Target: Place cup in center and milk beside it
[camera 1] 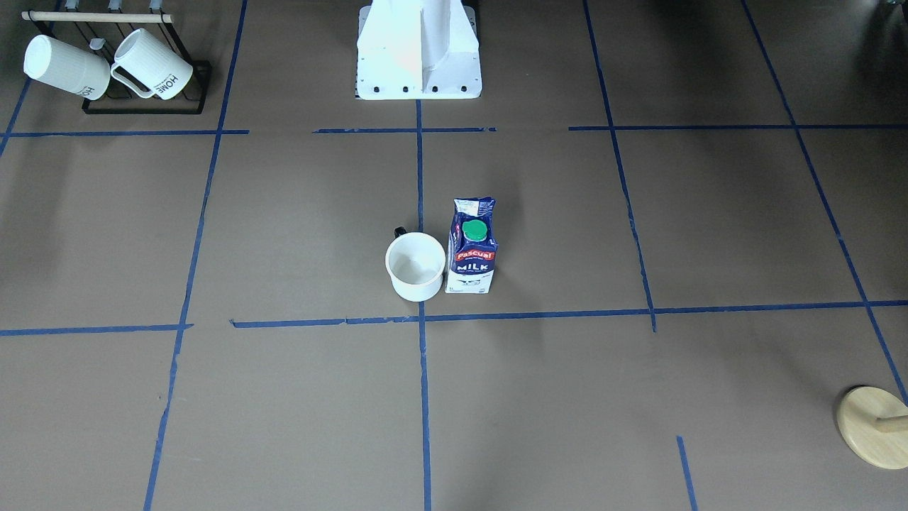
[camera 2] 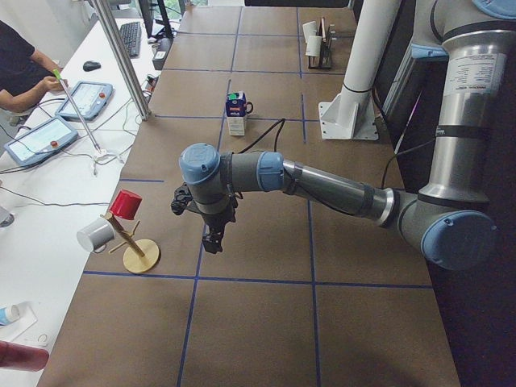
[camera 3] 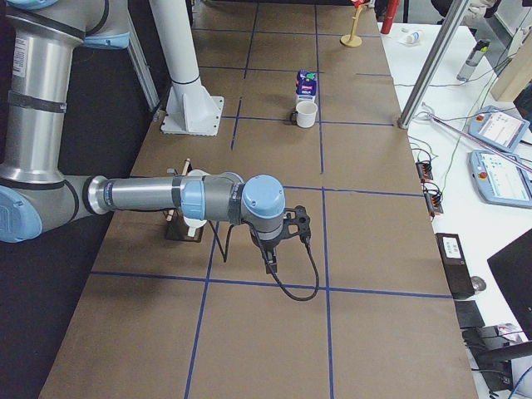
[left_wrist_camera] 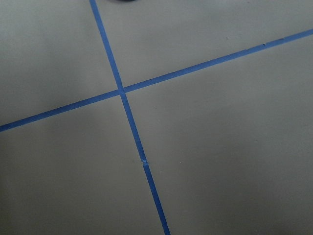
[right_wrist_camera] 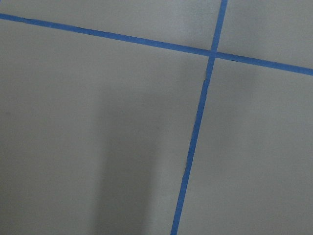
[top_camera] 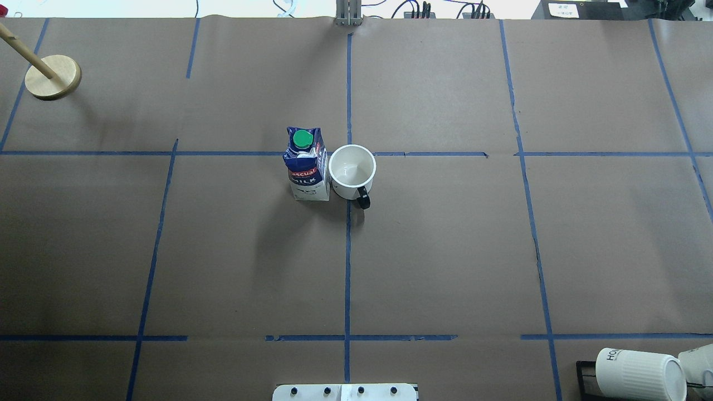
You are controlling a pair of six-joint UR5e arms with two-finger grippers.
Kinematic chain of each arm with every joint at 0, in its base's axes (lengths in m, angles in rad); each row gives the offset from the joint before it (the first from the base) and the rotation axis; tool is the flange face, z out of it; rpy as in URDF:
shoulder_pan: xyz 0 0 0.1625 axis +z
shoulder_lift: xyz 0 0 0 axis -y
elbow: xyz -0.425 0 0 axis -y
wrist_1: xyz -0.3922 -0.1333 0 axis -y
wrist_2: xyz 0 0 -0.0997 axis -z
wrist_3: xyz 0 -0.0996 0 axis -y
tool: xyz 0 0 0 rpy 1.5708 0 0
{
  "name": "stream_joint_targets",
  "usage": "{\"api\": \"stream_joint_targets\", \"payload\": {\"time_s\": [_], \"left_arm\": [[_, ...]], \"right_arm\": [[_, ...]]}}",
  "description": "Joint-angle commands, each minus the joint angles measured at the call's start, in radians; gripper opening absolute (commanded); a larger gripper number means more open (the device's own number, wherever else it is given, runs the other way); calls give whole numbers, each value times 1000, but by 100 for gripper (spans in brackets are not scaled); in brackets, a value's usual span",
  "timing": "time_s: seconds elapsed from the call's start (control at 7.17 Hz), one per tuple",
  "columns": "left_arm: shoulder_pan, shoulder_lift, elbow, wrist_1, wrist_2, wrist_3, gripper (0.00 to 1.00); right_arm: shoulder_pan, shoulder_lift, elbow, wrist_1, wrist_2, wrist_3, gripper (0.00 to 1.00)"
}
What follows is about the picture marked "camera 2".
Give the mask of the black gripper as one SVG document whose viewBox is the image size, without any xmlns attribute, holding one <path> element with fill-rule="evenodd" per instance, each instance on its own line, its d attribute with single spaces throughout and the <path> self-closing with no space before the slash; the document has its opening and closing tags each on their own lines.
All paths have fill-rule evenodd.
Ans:
<svg viewBox="0 0 516 387">
<path fill-rule="evenodd" d="M 182 215 L 187 210 L 202 216 L 209 228 L 202 237 L 202 246 L 209 253 L 223 251 L 225 226 L 235 222 L 237 207 L 237 199 L 230 194 L 193 193 L 186 183 L 175 189 L 171 202 L 171 211 L 175 215 Z"/>
</svg>

